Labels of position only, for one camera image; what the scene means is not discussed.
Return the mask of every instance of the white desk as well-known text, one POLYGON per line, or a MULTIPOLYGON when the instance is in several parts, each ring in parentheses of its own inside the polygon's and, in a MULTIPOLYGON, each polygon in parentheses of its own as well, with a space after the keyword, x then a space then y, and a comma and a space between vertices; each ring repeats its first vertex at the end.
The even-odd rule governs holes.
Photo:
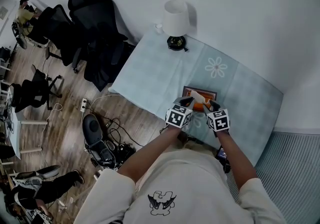
MULTIPOLYGON (((9 87, 8 94, 7 94, 7 102, 10 102, 10 98, 13 94, 13 88, 9 87)), ((7 122, 5 122, 5 131, 7 135, 9 136, 10 142, 12 147, 14 148, 15 155, 20 158, 20 154, 22 153, 32 153, 32 152, 39 152, 42 151, 41 147, 36 147, 36 148, 29 148, 29 149, 24 149, 20 150, 20 130, 21 130, 21 125, 22 124, 33 124, 33 125, 47 125, 47 121, 36 121, 36 120, 26 120, 22 111, 15 113, 15 108, 11 107, 11 122, 13 124, 13 131, 11 132, 8 129, 7 122)))

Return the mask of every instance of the white wall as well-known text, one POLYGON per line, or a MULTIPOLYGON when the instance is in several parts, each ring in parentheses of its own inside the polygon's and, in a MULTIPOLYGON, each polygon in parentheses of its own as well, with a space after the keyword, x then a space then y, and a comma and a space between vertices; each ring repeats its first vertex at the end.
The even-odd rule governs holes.
POLYGON ((0 7, 4 6, 8 10, 5 18, 3 20, 0 19, 0 47, 8 48, 11 51, 17 43, 11 25, 16 17, 15 8, 18 7, 18 5, 15 0, 0 0, 0 7))
MULTIPOLYGON (((62 4, 68 12, 68 0, 39 1, 51 7, 62 4)), ((166 1, 114 0, 137 41, 152 23, 161 21, 166 1)), ((193 6, 190 15, 196 30, 190 32, 192 37, 285 92, 276 127, 318 127, 315 93, 319 94, 320 86, 314 80, 320 77, 320 0, 186 1, 193 6)))

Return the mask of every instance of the desk leg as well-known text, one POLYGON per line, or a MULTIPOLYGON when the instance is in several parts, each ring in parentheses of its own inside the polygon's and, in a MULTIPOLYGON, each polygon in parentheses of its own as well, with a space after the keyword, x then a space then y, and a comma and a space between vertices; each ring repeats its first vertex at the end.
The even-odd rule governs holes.
POLYGON ((47 121, 30 121, 30 120, 24 120, 21 121, 21 124, 35 124, 35 125, 47 125, 47 121))
POLYGON ((42 147, 35 147, 35 148, 20 150, 20 154, 34 153, 34 152, 41 152, 41 151, 42 151, 42 147))

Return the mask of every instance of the table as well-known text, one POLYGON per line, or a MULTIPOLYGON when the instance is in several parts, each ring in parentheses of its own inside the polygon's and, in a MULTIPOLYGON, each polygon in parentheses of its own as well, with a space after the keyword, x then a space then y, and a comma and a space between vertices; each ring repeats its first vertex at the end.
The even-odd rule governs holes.
MULTIPOLYGON (((11 97, 13 95, 13 88, 9 87, 8 94, 7 94, 7 103, 10 104, 11 97)), ((29 149, 24 149, 20 150, 20 130, 21 130, 21 125, 22 124, 29 124, 29 125, 47 125, 47 121, 37 121, 37 120, 26 120, 22 111, 15 113, 15 108, 9 106, 11 108, 11 122, 13 123, 13 131, 11 131, 8 127, 8 123, 5 122, 5 131, 6 134, 9 137, 9 140, 11 142, 12 147, 14 148, 15 155, 21 159, 22 153, 32 153, 32 152, 39 152, 42 151, 41 147, 36 147, 36 148, 29 148, 29 149)))
MULTIPOLYGON (((255 165, 274 128, 283 94, 272 84, 226 54, 186 36, 187 52, 172 51, 168 36, 150 28, 120 71, 110 92, 164 119, 183 87, 217 92, 228 109, 230 134, 255 165)), ((194 112, 184 130, 219 148, 204 113, 194 112)))

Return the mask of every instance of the person wearing black cap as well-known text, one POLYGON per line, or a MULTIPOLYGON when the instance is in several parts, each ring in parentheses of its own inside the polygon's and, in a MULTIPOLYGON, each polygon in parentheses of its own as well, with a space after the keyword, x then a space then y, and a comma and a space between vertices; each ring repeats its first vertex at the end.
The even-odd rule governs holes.
POLYGON ((20 6, 15 16, 17 21, 23 27, 24 35, 40 44, 47 44, 48 39, 42 35, 37 23, 32 22, 35 18, 38 18, 41 13, 31 13, 30 11, 24 9, 26 5, 28 5, 28 0, 20 0, 20 6))

